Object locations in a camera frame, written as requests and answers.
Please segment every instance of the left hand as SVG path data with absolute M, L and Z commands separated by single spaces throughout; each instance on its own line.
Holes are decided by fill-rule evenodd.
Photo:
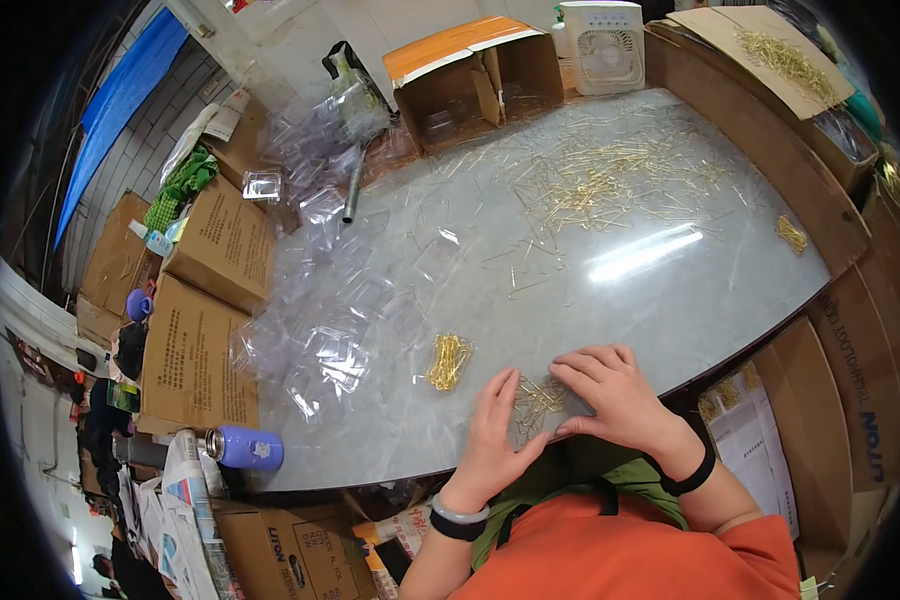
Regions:
M 511 450 L 507 428 L 514 409 L 520 371 L 504 368 L 477 394 L 470 417 L 470 436 L 456 472 L 440 490 L 440 503 L 451 511 L 472 515 L 527 471 L 553 438 L 538 433 L 518 452 Z

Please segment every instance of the apron strap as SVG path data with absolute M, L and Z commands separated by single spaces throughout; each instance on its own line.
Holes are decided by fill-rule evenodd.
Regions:
M 520 504 L 504 518 L 503 525 L 500 526 L 500 533 L 497 534 L 497 550 L 502 548 L 504 544 L 510 541 L 511 527 L 514 526 L 514 520 L 522 516 L 528 510 L 532 509 L 531 504 Z
M 603 477 L 592 480 L 590 485 L 596 488 L 596 493 L 601 497 L 600 516 L 616 517 L 620 512 L 617 487 Z M 514 527 L 514 521 L 522 517 L 524 513 L 532 508 L 533 505 L 520 504 L 504 517 L 504 522 L 500 526 L 500 533 L 497 534 L 497 550 L 510 541 L 511 529 Z

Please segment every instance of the black wristband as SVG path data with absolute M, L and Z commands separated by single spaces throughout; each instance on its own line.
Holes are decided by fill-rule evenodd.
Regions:
M 476 523 L 455 523 L 449 519 L 440 516 L 436 510 L 430 511 L 430 526 L 436 531 L 444 534 L 447 538 L 454 540 L 463 540 L 465 542 L 473 542 L 480 537 L 487 529 L 487 521 L 477 521 Z
M 704 482 L 710 477 L 710 474 L 713 473 L 713 467 L 717 464 L 717 455 L 713 452 L 713 448 L 710 447 L 710 444 L 706 442 L 703 444 L 703 452 L 703 462 L 700 463 L 692 475 L 683 481 L 674 481 L 670 477 L 667 477 L 666 473 L 663 472 L 663 469 L 660 468 L 658 462 L 655 461 L 654 457 L 650 454 L 644 453 L 643 458 L 651 467 L 653 467 L 653 470 L 660 475 L 660 487 L 663 488 L 663 491 L 676 498 L 693 492 L 696 488 L 703 486 Z

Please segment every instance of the orange shirt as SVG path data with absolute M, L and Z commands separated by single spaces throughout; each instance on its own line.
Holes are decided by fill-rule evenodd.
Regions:
M 510 539 L 450 598 L 800 598 L 782 516 L 720 536 L 684 532 L 643 498 L 564 494 L 527 510 Z

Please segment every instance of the purple water bottle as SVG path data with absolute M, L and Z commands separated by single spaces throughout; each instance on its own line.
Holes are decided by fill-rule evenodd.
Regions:
M 275 471 L 283 463 L 283 442 L 270 431 L 221 425 L 204 440 L 210 458 L 233 469 Z

